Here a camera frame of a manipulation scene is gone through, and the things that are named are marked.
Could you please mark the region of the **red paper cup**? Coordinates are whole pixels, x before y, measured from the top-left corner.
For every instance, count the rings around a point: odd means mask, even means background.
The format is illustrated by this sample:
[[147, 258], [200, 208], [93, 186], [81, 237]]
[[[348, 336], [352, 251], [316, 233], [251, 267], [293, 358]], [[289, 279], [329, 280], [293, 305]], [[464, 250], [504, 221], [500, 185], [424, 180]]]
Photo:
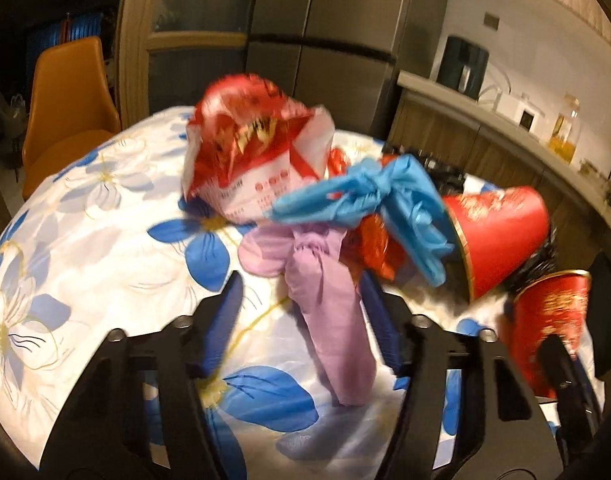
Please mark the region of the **red paper cup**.
[[536, 396], [554, 396], [537, 359], [537, 349], [547, 336], [557, 335], [575, 356], [591, 285], [589, 271], [558, 271], [538, 278], [514, 299], [509, 354]]
[[548, 238], [551, 222], [539, 192], [529, 186], [443, 198], [476, 301], [517, 271]]

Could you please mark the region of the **pink plastic bag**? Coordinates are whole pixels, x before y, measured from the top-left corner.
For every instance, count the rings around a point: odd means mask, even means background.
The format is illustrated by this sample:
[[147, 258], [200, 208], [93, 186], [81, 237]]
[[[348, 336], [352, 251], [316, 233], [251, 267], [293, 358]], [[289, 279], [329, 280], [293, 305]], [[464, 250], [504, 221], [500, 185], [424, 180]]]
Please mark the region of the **pink plastic bag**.
[[371, 396], [376, 360], [360, 296], [340, 261], [344, 239], [344, 229], [327, 223], [265, 223], [243, 237], [238, 258], [250, 274], [284, 277], [337, 401], [359, 406]]

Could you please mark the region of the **blue plastic glove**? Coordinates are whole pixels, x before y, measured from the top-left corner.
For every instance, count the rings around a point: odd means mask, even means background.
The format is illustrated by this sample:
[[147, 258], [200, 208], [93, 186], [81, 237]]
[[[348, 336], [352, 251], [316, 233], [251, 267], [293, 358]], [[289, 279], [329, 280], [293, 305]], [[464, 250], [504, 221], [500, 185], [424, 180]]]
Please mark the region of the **blue plastic glove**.
[[442, 259], [454, 249], [447, 208], [424, 167], [411, 155], [365, 158], [345, 174], [279, 197], [266, 218], [355, 228], [368, 214], [383, 218], [389, 234], [429, 285], [445, 282]]

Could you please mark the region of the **red white plastic bag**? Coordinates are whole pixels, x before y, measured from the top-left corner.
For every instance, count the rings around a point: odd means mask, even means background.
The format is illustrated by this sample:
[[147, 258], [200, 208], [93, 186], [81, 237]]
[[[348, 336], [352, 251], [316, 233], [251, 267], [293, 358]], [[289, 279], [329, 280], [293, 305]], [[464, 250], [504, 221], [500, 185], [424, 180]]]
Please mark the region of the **red white plastic bag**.
[[236, 74], [209, 85], [186, 134], [185, 202], [243, 224], [264, 220], [280, 196], [325, 177], [335, 124], [325, 107]]

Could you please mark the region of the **floral blue white tablecloth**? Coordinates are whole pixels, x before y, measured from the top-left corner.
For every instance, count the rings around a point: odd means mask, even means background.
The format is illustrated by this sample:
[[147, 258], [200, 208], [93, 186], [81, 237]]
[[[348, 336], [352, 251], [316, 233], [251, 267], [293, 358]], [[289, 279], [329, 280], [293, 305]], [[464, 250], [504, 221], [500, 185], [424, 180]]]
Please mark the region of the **floral blue white tablecloth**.
[[[288, 223], [270, 221], [266, 211], [262, 221], [237, 224], [205, 203], [185, 202], [192, 114], [194, 108], [169, 108], [94, 148], [48, 177], [2, 232], [0, 479], [43, 479], [38, 467], [52, 427], [112, 330], [159, 332], [219, 294], [232, 272], [243, 280], [232, 335], [217, 370], [194, 381], [223, 479], [380, 479], [409, 381], [383, 361], [361, 280], [354, 285], [376, 377], [365, 404], [344, 406], [284, 277], [250, 274], [239, 262], [248, 232]], [[322, 180], [365, 158], [383, 159], [375, 141], [335, 129]], [[451, 228], [450, 236], [453, 252], [442, 259], [447, 279], [438, 287], [409, 259], [393, 282], [364, 272], [447, 332], [497, 336], [503, 301], [494, 289], [467, 299]], [[460, 370], [447, 373], [435, 468], [453, 455], [461, 379]], [[142, 388], [151, 457], [168, 467], [156, 373], [142, 373]]]

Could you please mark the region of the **wooden lower cabinets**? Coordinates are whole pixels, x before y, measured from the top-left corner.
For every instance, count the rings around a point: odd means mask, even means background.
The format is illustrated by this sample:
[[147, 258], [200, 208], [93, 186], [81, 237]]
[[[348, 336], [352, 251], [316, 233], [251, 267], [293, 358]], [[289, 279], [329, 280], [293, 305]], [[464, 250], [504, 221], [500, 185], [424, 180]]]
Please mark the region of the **wooden lower cabinets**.
[[539, 192], [557, 229], [558, 265], [611, 261], [611, 208], [590, 182], [530, 133], [461, 94], [426, 79], [401, 87], [388, 141], [428, 152], [499, 188]]

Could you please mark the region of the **cooking oil bottle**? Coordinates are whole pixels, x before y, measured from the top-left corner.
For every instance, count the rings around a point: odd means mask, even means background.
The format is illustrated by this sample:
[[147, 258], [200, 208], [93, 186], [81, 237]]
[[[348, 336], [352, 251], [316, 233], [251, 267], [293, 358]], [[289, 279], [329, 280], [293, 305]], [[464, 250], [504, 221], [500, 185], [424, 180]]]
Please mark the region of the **cooking oil bottle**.
[[581, 136], [580, 101], [567, 93], [563, 98], [565, 106], [559, 111], [548, 148], [568, 165], [571, 164]]

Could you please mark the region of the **white rice cooker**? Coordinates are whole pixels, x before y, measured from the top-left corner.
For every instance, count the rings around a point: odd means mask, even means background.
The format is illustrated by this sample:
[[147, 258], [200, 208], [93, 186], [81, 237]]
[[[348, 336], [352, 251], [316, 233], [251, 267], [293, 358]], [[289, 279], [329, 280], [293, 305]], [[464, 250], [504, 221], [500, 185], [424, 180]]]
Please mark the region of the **white rice cooker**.
[[526, 93], [499, 93], [493, 110], [513, 124], [536, 136], [540, 132], [545, 114]]

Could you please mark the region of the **orange chair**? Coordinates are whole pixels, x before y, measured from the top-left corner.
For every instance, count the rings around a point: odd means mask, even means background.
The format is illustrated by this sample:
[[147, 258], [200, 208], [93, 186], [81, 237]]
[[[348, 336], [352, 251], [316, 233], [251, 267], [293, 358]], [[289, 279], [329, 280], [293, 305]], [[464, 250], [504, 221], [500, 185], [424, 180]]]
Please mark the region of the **orange chair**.
[[97, 36], [45, 50], [35, 65], [22, 148], [28, 200], [43, 180], [121, 131]]

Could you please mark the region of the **black air fryer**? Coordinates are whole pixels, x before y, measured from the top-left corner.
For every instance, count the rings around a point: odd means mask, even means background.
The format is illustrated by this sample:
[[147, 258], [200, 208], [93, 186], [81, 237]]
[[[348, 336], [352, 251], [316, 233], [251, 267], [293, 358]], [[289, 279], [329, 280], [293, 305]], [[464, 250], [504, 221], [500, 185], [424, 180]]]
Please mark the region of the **black air fryer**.
[[479, 99], [489, 57], [487, 49], [464, 38], [448, 36], [437, 83], [476, 101]]

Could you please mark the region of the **wooden glass door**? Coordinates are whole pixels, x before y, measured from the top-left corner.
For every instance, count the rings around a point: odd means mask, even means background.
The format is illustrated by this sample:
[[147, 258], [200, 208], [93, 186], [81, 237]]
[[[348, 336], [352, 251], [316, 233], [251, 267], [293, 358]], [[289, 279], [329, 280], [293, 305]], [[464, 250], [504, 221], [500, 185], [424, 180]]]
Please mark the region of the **wooden glass door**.
[[194, 105], [211, 81], [243, 71], [254, 0], [121, 0], [115, 95], [122, 125]]

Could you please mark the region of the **dark grey refrigerator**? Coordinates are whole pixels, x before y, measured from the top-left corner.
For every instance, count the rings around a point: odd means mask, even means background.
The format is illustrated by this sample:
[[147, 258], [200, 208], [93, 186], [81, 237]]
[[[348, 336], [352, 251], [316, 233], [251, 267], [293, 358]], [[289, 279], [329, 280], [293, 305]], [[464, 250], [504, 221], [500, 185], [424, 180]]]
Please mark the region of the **dark grey refrigerator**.
[[398, 76], [431, 74], [447, 0], [255, 0], [247, 70], [386, 139]]

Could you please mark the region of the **wall socket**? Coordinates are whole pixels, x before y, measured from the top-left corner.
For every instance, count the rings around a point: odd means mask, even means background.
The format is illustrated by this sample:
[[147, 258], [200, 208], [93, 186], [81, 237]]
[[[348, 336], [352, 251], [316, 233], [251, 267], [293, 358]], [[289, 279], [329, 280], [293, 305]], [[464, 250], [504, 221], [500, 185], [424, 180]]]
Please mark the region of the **wall socket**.
[[483, 17], [483, 25], [492, 30], [499, 29], [499, 17], [495, 14], [485, 12]]

